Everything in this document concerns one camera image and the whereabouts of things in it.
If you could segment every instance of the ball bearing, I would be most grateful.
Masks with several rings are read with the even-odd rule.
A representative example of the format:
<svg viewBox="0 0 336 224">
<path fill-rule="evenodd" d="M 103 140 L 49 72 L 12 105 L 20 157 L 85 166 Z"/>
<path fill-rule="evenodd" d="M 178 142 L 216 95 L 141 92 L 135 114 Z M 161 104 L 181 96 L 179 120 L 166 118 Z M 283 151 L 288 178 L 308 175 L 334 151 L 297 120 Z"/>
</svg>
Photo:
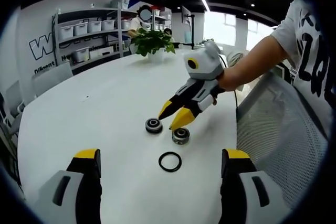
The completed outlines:
<svg viewBox="0 0 336 224">
<path fill-rule="evenodd" d="M 175 144 L 183 145 L 189 141 L 190 132 L 186 128 L 178 128 L 172 133 L 172 140 Z"/>
<path fill-rule="evenodd" d="M 162 123 L 156 118 L 149 118 L 145 124 L 146 131 L 152 134 L 158 134 L 162 131 Z"/>
</svg>

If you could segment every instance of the person in background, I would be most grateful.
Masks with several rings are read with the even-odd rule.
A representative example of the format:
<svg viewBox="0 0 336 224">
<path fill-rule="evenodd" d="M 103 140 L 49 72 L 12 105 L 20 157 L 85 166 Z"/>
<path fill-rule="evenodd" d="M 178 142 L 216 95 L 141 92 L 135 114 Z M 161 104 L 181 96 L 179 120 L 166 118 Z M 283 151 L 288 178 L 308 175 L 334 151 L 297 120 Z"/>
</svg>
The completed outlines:
<svg viewBox="0 0 336 224">
<path fill-rule="evenodd" d="M 298 72 L 293 86 L 312 108 L 320 131 L 328 138 L 332 110 L 336 108 L 336 95 L 332 91 L 334 69 L 319 24 L 311 14 L 311 7 L 302 0 L 293 0 L 277 29 L 234 66 L 224 69 L 217 77 L 219 86 L 233 91 L 285 59 Z"/>
<path fill-rule="evenodd" d="M 172 30 L 169 28 L 166 28 L 163 30 L 164 33 L 168 34 L 169 36 L 171 36 L 170 42 L 175 42 L 174 38 L 173 38 L 173 33 Z"/>
<path fill-rule="evenodd" d="M 128 29 L 128 35 L 131 38 L 134 38 L 136 35 L 138 35 L 138 30 L 140 28 L 148 30 L 151 27 L 151 25 L 147 23 L 152 15 L 150 6 L 148 5 L 141 6 L 137 10 L 137 13 L 138 13 L 137 16 L 131 20 L 130 28 Z"/>
</svg>

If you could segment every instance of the black rubber o-ring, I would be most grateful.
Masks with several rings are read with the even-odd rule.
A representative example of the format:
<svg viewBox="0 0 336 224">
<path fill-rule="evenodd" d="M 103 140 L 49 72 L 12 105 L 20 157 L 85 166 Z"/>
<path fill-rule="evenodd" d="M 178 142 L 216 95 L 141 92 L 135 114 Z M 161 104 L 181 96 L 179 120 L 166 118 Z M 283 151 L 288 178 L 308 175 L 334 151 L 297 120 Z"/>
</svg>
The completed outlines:
<svg viewBox="0 0 336 224">
<path fill-rule="evenodd" d="M 164 167 L 161 162 L 162 162 L 162 159 L 165 157 L 165 156 L 168 156 L 168 155 L 174 155 L 178 158 L 178 165 L 173 168 L 173 169 L 167 169 L 166 167 Z M 182 166 L 182 159 L 181 157 L 179 156 L 179 154 L 175 153 L 175 152 L 166 152 L 166 153 L 163 153 L 160 157 L 159 157 L 159 166 L 165 170 L 166 172 L 169 172 L 169 173 L 173 173 L 175 171 L 177 171 L 178 169 L 181 168 Z"/>
</svg>

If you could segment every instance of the green leaves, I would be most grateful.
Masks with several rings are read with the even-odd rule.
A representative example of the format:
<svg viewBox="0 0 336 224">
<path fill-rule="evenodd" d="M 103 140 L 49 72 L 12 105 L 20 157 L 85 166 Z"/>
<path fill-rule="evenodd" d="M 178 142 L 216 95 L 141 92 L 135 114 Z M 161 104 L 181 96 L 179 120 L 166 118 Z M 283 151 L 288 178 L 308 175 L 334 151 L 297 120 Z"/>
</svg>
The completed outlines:
<svg viewBox="0 0 336 224">
<path fill-rule="evenodd" d="M 160 48 L 165 48 L 167 52 L 175 53 L 174 45 L 171 43 L 171 36 L 162 31 L 146 31 L 143 28 L 138 30 L 138 35 L 131 40 L 138 49 L 137 54 L 146 56 L 148 53 L 155 54 Z"/>
</svg>

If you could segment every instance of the white storage box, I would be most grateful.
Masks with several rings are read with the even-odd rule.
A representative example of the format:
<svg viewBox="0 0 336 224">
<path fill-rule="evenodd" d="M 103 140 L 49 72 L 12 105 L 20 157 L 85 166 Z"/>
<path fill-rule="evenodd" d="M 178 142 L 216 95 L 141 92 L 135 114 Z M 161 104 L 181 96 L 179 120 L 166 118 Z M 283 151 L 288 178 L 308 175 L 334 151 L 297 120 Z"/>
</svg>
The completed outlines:
<svg viewBox="0 0 336 224">
<path fill-rule="evenodd" d="M 84 47 L 84 48 L 76 50 L 73 53 L 73 56 L 74 56 L 74 60 L 77 63 L 89 60 L 90 59 L 89 47 Z"/>
<path fill-rule="evenodd" d="M 97 31 L 101 31 L 101 21 L 92 21 L 88 26 L 89 33 L 95 33 Z"/>
<path fill-rule="evenodd" d="M 160 16 L 165 17 L 169 20 L 172 19 L 172 13 L 171 12 L 160 12 Z"/>
<path fill-rule="evenodd" d="M 110 2 L 111 8 L 120 8 L 122 10 L 128 9 L 130 0 L 112 0 Z"/>
<path fill-rule="evenodd" d="M 99 57 L 99 50 L 90 51 L 90 60 L 96 59 Z"/>
<path fill-rule="evenodd" d="M 75 36 L 83 35 L 88 33 L 88 23 L 79 23 L 74 25 Z"/>
<path fill-rule="evenodd" d="M 74 36 L 74 27 L 73 26 L 65 26 L 61 27 L 59 30 L 59 40 L 65 40 Z"/>
<path fill-rule="evenodd" d="M 153 13 L 155 16 L 159 16 L 160 15 L 160 10 L 154 9 Z"/>
<path fill-rule="evenodd" d="M 130 28 L 130 21 L 129 20 L 122 20 L 121 21 L 121 29 L 129 29 Z"/>
<path fill-rule="evenodd" d="M 114 29 L 114 19 L 110 20 L 104 20 L 102 22 L 102 30 L 107 31 L 107 30 L 113 30 Z"/>
<path fill-rule="evenodd" d="M 98 55 L 99 56 L 109 55 L 113 52 L 114 52 L 113 46 L 98 49 Z"/>
</svg>

